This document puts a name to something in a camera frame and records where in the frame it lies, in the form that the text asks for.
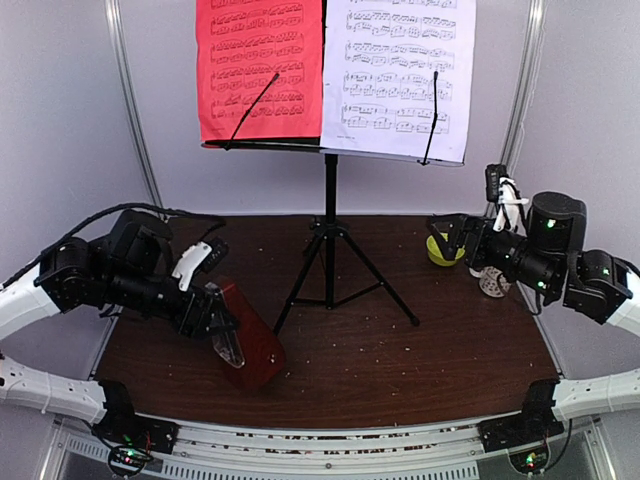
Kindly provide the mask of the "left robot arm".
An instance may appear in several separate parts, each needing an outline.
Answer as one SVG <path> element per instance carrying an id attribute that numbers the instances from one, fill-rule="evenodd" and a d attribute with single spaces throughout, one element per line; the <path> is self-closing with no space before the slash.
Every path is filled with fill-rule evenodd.
<path id="1" fill-rule="evenodd" d="M 1 336 L 78 307 L 130 309 L 169 322 L 195 340 L 211 339 L 232 359 L 239 322 L 217 288 L 194 284 L 226 256 L 228 247 L 204 234 L 173 256 L 169 217 L 195 213 L 146 203 L 124 203 L 80 222 L 1 285 Z M 126 387 L 116 381 L 80 381 L 1 358 L 1 400 L 103 427 L 123 444 L 144 433 Z"/>

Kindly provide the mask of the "red paper sheet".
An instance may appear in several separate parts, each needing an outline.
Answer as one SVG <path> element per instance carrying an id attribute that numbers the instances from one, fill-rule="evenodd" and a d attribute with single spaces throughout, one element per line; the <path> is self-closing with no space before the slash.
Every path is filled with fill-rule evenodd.
<path id="1" fill-rule="evenodd" d="M 199 1 L 195 33 L 202 141 L 320 136 L 322 2 Z"/>

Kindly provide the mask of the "brown wooden metronome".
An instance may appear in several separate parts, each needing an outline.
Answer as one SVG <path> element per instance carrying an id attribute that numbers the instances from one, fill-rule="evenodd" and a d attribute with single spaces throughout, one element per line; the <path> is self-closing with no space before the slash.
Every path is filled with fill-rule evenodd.
<path id="1" fill-rule="evenodd" d="M 238 324 L 234 331 L 212 339 L 222 372 L 237 390 L 257 392 L 285 367 L 284 347 L 231 279 L 218 277 L 205 288 L 221 298 Z"/>

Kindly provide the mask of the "white sheet music page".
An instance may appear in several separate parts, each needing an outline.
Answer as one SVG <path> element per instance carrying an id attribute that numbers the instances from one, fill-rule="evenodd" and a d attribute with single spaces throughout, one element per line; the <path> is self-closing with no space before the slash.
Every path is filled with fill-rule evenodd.
<path id="1" fill-rule="evenodd" d="M 329 1 L 321 147 L 461 163 L 474 1 Z"/>

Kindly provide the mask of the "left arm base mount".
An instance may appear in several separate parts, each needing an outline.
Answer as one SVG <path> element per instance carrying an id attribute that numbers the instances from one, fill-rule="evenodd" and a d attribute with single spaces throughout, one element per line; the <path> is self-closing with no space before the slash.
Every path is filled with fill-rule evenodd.
<path id="1" fill-rule="evenodd" d="M 125 479 L 140 474 L 155 460 L 155 454 L 171 454 L 179 433 L 177 423 L 142 416 L 123 424 L 103 420 L 88 427 L 107 447 L 111 472 Z"/>

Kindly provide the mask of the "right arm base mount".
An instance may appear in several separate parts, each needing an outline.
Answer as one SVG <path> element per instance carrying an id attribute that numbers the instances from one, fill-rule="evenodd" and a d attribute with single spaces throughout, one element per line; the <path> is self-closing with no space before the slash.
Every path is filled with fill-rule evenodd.
<path id="1" fill-rule="evenodd" d="M 555 465 L 549 440 L 565 432 L 562 422 L 516 414 L 479 423 L 485 453 L 505 451 L 513 470 L 532 477 Z"/>

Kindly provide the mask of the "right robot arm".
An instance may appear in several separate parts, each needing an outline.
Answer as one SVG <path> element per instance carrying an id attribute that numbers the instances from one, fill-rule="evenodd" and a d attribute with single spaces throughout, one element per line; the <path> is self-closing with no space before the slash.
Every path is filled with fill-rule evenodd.
<path id="1" fill-rule="evenodd" d="M 559 301 L 600 325 L 638 334 L 639 270 L 603 250 L 584 249 L 586 217 L 582 201 L 546 191 L 531 200 L 499 200 L 493 219 L 434 215 L 426 225 L 445 259 L 463 249 L 471 269 L 497 269 L 508 282 L 533 289 L 544 306 Z M 636 369 L 584 380 L 541 380 L 530 385 L 512 430 L 530 442 L 551 422 L 638 406 Z"/>

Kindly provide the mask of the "black music stand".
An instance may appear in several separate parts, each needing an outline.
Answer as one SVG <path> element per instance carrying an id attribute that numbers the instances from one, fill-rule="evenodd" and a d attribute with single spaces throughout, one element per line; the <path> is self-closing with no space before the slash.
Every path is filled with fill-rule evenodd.
<path id="1" fill-rule="evenodd" d="M 254 150 L 274 150 L 284 151 L 285 147 L 293 147 L 295 150 L 300 151 L 313 151 L 320 152 L 319 141 L 318 145 L 309 141 L 294 140 L 293 142 L 286 143 L 283 139 L 274 140 L 236 140 L 236 135 L 249 116 L 257 111 L 258 103 L 265 97 L 270 90 L 280 79 L 280 72 L 273 73 L 269 78 L 268 83 L 263 87 L 262 91 L 252 99 L 251 103 L 243 111 L 243 115 L 236 124 L 236 128 L 232 133 L 230 139 L 227 140 L 209 140 L 202 143 L 203 148 L 209 149 L 224 149 L 229 151 L 232 149 L 254 149 Z M 281 313 L 273 327 L 273 333 L 277 336 L 285 321 L 294 306 L 322 306 L 327 310 L 333 310 L 339 306 L 343 306 L 351 301 L 356 300 L 368 293 L 373 292 L 378 288 L 383 288 L 394 303 L 401 309 L 406 315 L 411 325 L 417 327 L 420 325 L 419 318 L 404 302 L 397 291 L 389 284 L 387 279 L 377 269 L 374 263 L 359 247 L 355 240 L 353 240 L 349 226 L 344 222 L 341 222 L 337 218 L 337 172 L 338 172 L 338 154 L 325 153 L 325 210 L 324 215 L 314 217 L 310 225 L 310 229 L 313 232 L 313 237 L 305 247 L 303 256 L 305 258 L 303 266 L 295 280 L 295 283 L 287 296 Z M 346 242 L 355 256 L 362 262 L 366 269 L 374 276 L 375 282 L 356 293 L 353 293 L 340 300 L 335 298 L 335 280 L 336 280 L 336 239 L 341 239 Z M 324 257 L 321 255 L 321 247 L 324 245 Z M 304 282 L 309 274 L 309 271 L 316 259 L 316 257 L 324 259 L 324 298 L 323 299 L 307 299 L 299 297 L 299 293 L 304 285 Z"/>

